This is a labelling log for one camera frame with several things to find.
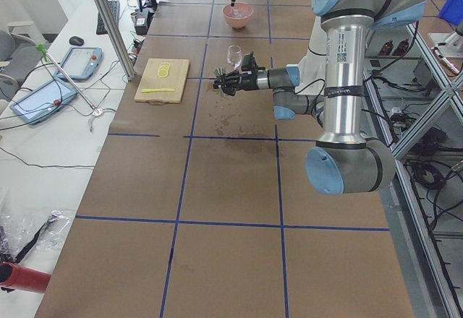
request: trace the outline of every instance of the computer mouse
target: computer mouse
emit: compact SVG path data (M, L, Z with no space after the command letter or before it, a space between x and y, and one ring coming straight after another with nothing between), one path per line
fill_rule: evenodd
M72 36L69 39L69 43L73 46L83 46L84 44L84 39L80 38L79 36Z

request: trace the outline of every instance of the wooden cutting board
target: wooden cutting board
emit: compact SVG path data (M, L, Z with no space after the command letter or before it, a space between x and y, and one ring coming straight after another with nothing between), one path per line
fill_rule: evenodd
M158 69L162 63L170 64L169 75L164 78L158 76ZM180 103L189 67L188 59L148 59L134 100L139 103ZM143 89L159 88L171 88L174 91L142 93Z

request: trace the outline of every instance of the keyboard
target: keyboard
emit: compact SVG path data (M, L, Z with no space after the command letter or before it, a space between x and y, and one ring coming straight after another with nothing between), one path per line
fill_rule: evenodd
M108 0L109 8L111 9L111 13L113 14L113 18L116 21L116 24L119 23L119 10L121 8L121 3L117 0ZM103 18L98 13L98 24L96 25L96 35L103 35L107 34L108 30L105 28L103 23Z

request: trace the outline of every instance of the blue box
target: blue box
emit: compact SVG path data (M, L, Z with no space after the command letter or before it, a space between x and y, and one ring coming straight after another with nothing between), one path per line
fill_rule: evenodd
M447 0L439 12L439 18L455 25L460 24L463 20L463 0Z

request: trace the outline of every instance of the clear glass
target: clear glass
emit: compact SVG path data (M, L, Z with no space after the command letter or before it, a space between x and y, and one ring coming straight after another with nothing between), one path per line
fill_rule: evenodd
M239 46L229 46L229 50L226 54L226 60L230 65L233 66L233 69L237 69L243 61L243 55L241 53L241 47Z

